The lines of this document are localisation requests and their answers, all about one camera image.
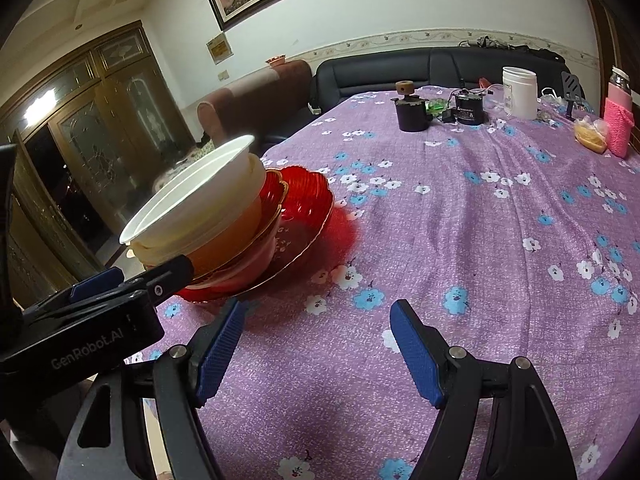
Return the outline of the cream plastic bowl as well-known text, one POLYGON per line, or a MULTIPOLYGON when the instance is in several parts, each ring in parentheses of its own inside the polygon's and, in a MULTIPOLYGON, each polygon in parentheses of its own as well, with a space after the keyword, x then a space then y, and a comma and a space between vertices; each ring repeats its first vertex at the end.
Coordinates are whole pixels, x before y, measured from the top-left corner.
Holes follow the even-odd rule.
POLYGON ((262 199, 257 196, 233 221, 227 221, 223 229, 208 230, 199 236, 190 234, 168 246, 149 247, 140 242, 130 244, 134 255, 145 269, 155 268, 175 256, 187 256, 196 276, 205 274, 230 261, 252 241, 260 217, 262 199))

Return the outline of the red plate with sticker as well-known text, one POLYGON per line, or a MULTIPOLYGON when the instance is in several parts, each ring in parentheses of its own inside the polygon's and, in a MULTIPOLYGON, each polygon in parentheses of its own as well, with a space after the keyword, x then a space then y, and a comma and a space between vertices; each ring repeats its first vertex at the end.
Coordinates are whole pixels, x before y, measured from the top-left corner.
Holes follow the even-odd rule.
POLYGON ((242 260, 280 218, 287 195, 282 172, 267 169, 262 188, 244 208, 236 207, 200 226, 186 254, 194 270, 191 285, 209 281, 242 260))

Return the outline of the white foam bowl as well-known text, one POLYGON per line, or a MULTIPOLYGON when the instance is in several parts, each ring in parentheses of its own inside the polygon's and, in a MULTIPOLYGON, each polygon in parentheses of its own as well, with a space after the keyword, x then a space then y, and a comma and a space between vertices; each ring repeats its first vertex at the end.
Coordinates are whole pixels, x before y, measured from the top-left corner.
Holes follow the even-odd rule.
POLYGON ((120 233, 124 245, 163 245, 179 230, 247 184, 260 160, 250 152, 254 136, 244 134, 192 162, 156 192, 120 233))

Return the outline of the wooden glass door cabinet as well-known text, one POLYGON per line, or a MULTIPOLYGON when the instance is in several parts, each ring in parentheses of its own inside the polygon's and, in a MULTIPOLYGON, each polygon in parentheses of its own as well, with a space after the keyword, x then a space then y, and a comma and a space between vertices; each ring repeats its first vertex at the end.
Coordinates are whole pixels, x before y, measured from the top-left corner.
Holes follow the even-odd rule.
POLYGON ((58 58, 1 107, 16 147, 9 278, 22 308, 122 261, 119 235, 194 147, 141 22, 58 58))

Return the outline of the red plate at table edge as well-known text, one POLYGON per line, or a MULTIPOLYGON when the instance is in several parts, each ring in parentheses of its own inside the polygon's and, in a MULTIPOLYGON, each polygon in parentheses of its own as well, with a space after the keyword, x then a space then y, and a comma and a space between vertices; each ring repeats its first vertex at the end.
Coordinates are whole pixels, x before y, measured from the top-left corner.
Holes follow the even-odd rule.
POLYGON ((351 248, 356 231, 337 206, 329 179, 302 166, 269 169, 260 192, 262 218, 252 244, 226 266, 180 290, 190 302, 247 295, 282 274, 298 273, 314 257, 351 248))

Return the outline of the purple floral tablecloth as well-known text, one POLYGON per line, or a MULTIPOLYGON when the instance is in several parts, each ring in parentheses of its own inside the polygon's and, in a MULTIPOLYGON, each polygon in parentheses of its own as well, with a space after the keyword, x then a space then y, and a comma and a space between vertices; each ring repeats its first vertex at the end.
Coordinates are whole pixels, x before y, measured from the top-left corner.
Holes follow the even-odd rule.
POLYGON ((486 125, 404 133, 367 92, 264 155, 323 174, 334 203, 201 410, 226 478, 408 477, 437 413, 390 331, 398 299, 480 359, 527 356, 578 477, 612 465, 639 416, 639 156, 486 104, 486 125))

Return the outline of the black leather sofa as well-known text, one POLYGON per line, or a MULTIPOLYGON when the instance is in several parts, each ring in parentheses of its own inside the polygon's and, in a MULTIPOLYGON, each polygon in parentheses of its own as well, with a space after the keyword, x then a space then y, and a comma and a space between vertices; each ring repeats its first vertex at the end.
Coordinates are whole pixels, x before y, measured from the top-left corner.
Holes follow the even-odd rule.
POLYGON ((309 84, 308 104, 262 140, 268 150, 314 120, 312 108, 323 113, 366 91, 390 91, 408 79, 419 86, 475 88, 485 78, 499 82, 504 66, 531 70, 540 88, 562 90, 561 74, 568 70, 562 56, 528 47, 438 47, 402 49, 331 58, 322 62, 309 84))

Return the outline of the black grinder with wooden knob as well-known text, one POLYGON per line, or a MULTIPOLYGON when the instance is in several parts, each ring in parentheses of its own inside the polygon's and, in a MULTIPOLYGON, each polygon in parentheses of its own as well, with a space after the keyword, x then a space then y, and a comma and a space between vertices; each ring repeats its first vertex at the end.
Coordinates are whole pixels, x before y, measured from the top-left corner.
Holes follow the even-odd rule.
POLYGON ((398 127, 403 132, 425 131, 431 125, 433 115, 427 110, 426 99, 414 93, 416 87, 411 80, 397 81, 395 105, 398 127))

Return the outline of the bag of yellow food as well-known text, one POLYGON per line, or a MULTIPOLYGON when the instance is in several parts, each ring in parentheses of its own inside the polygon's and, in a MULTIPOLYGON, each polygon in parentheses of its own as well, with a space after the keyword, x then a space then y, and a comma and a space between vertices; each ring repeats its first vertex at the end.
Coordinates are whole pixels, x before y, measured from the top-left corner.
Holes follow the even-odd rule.
POLYGON ((597 154, 603 154, 608 148, 608 123, 601 119, 585 116, 574 122, 574 137, 584 148, 597 154))

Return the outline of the green snack packet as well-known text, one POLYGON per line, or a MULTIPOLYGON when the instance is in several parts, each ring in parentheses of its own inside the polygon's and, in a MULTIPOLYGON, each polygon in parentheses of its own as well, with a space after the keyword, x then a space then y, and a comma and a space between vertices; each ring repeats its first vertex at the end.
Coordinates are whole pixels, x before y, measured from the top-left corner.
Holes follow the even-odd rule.
POLYGON ((441 99, 432 99, 427 102, 427 111, 434 117, 441 115, 448 107, 448 102, 441 99))

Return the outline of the pink sleeved thermos bottle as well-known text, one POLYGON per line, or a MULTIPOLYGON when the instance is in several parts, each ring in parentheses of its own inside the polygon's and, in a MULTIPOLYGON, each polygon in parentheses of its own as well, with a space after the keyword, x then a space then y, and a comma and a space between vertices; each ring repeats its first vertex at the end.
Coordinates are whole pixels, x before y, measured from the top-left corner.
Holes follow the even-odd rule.
POLYGON ((612 67, 608 80, 603 119, 608 124, 605 136, 608 150, 619 158, 625 158, 634 128, 634 114, 629 76, 616 66, 612 67))

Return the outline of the white plastic jar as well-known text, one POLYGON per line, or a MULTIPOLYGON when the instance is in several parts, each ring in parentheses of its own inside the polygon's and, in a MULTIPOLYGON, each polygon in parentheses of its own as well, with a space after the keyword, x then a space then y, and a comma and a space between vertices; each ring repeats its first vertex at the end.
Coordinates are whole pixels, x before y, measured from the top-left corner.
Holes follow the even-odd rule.
POLYGON ((537 75, 531 70, 515 66, 502 69, 504 109, 509 116, 534 120, 537 117, 537 75))

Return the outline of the black phone stand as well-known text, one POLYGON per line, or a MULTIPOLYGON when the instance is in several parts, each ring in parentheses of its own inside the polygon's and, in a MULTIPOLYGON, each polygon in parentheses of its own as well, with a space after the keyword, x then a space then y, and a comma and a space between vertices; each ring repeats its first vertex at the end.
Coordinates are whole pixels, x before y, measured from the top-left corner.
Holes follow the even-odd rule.
POLYGON ((577 102, 582 102, 582 86, 579 78, 573 73, 562 72, 561 81, 563 88, 563 96, 566 101, 565 118, 570 122, 574 120, 573 108, 577 102))

